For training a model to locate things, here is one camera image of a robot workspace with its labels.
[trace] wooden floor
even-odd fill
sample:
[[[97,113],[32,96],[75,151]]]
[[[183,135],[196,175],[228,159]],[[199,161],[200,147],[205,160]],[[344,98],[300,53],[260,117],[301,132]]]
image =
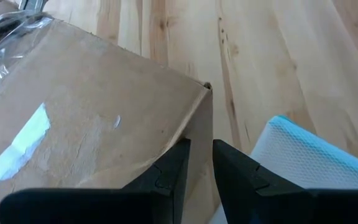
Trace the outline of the wooden floor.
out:
[[[285,114],[358,157],[358,0],[49,0],[44,11],[210,82],[215,138],[246,153]]]

